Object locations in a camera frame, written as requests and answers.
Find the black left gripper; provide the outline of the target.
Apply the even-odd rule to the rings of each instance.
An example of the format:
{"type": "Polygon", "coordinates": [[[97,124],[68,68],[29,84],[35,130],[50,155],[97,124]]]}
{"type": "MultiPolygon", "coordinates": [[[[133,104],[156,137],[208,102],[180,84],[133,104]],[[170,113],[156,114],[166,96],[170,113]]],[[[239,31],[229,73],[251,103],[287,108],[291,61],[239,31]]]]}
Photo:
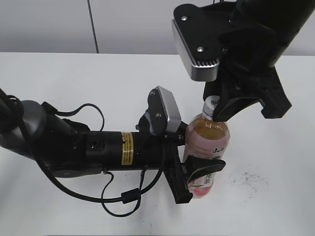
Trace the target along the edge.
{"type": "Polygon", "coordinates": [[[153,181],[141,190],[144,194],[151,190],[162,174],[168,182],[175,203],[187,204],[192,199],[187,182],[191,182],[208,174],[220,172],[226,162],[219,159],[202,159],[189,155],[184,162],[185,172],[179,158],[178,147],[185,144],[188,124],[181,121],[176,133],[153,135],[146,118],[141,118],[133,133],[135,154],[133,164],[136,167],[146,166],[149,170],[158,170],[153,181]]]}

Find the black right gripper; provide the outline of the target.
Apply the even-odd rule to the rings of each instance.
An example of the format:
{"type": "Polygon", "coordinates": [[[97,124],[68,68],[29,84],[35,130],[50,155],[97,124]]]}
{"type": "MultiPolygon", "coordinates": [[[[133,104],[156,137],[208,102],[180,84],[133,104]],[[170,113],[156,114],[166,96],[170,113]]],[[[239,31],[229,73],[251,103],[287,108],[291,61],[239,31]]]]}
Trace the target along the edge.
{"type": "Polygon", "coordinates": [[[265,118],[282,118],[291,108],[280,83],[275,63],[292,41],[292,32],[259,25],[230,24],[220,36],[227,49],[217,74],[206,82],[203,100],[220,96],[213,113],[215,122],[226,122],[259,102],[265,118]]]}

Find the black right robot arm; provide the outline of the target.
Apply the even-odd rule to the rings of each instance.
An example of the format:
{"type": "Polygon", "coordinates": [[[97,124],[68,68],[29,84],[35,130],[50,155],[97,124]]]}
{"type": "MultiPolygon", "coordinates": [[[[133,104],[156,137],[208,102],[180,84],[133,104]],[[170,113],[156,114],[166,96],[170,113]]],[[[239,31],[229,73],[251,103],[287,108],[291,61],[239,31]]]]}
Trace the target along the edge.
{"type": "Polygon", "coordinates": [[[223,54],[218,77],[204,96],[219,96],[215,121],[228,121],[243,109],[262,105],[268,119],[291,108],[275,65],[314,12],[312,0],[238,0],[220,35],[223,54]]]}

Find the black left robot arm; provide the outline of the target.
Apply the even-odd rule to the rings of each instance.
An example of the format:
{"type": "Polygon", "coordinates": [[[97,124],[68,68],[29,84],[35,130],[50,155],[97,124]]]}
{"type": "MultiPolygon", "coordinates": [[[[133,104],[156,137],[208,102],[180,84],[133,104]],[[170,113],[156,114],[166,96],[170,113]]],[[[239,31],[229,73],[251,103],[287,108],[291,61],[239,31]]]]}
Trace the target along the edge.
{"type": "Polygon", "coordinates": [[[177,204],[192,199],[188,183],[221,171],[222,160],[189,156],[181,162],[178,147],[185,143],[185,129],[173,94],[155,87],[148,95],[148,108],[134,132],[91,131],[69,119],[47,102],[21,101],[0,94],[0,145],[37,162],[44,174],[61,191],[84,201],[124,204],[140,200],[152,188],[138,187],[117,198],[94,198],[75,193],[60,178],[97,175],[105,171],[157,170],[165,175],[177,204]]]}

